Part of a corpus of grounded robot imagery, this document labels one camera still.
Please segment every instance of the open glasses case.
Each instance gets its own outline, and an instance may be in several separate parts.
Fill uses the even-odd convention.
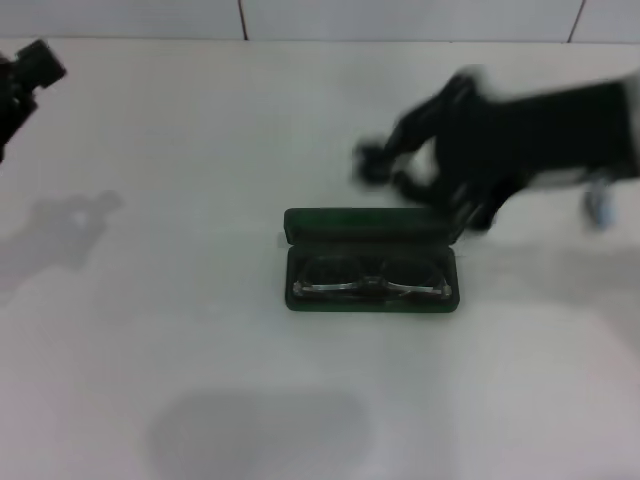
[[[453,312],[454,229],[420,208],[294,208],[285,300],[295,311]]]

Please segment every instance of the motion-blurred robot arm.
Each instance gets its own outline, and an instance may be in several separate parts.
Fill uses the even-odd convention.
[[[605,187],[640,174],[637,77],[514,101],[489,99],[460,73],[403,116],[386,143],[356,149],[357,176],[391,183],[407,200],[447,215],[459,230],[486,231],[498,209],[534,184],[592,184],[594,222],[605,223]],[[403,159],[433,139],[437,174],[416,182]]]
[[[37,40],[11,61],[0,54],[0,161],[4,147],[38,108],[35,89],[48,88],[66,71],[43,40]]]

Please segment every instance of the black object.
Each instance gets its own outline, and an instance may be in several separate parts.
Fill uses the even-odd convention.
[[[66,73],[44,40],[20,50],[14,61],[0,55],[0,162],[6,144],[38,108],[34,90],[50,87]]]
[[[392,183],[405,199],[451,218],[458,232],[486,231],[513,194],[543,176],[556,185],[638,177],[639,86],[629,77],[496,101],[461,73],[403,116],[386,143],[357,147],[357,174],[370,185]],[[419,185],[397,162],[432,138],[439,173]]]
[[[460,302],[450,226],[417,208],[285,212],[285,300],[296,311],[452,312]]]

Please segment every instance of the eyeglasses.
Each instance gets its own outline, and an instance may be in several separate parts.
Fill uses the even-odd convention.
[[[392,258],[378,261],[374,269],[352,256],[310,259],[303,267],[293,293],[298,297],[332,295],[353,298],[420,295],[448,298],[452,294],[442,271],[430,261]]]

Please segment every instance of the tile grout line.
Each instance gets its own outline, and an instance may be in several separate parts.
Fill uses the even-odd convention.
[[[244,19],[244,9],[242,8],[242,0],[238,0],[238,11],[240,12],[240,23],[242,23],[242,35],[245,40],[249,40],[249,35],[247,35],[247,22]]]
[[[571,29],[571,34],[569,34],[569,40],[567,43],[571,43],[573,41],[573,34],[576,33],[576,28],[578,27],[578,22],[580,21],[580,17],[582,16],[582,11],[584,10],[584,5],[587,3],[587,0],[582,0],[580,4],[580,10],[578,10],[578,16],[576,17],[576,21],[573,23],[573,28]]]

